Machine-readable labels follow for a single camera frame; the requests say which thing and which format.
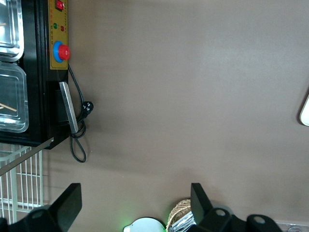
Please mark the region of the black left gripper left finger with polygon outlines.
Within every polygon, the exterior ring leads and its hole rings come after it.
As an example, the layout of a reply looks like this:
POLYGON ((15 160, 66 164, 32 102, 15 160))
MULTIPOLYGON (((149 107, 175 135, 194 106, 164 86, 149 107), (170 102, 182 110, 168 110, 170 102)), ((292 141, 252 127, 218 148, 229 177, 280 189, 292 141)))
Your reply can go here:
POLYGON ((22 220, 9 225, 0 219, 2 232, 67 232, 82 208, 80 183, 70 184, 51 205, 32 210, 22 220))

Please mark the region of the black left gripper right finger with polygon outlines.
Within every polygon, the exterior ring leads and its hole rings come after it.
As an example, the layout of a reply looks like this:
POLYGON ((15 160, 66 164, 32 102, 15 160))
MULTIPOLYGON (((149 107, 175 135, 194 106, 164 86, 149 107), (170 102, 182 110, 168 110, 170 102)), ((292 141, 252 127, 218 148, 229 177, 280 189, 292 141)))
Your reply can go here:
POLYGON ((249 215, 241 220, 222 207, 211 204, 200 183, 191 184, 191 212, 195 225, 190 232, 280 232, 277 223, 265 215, 249 215))

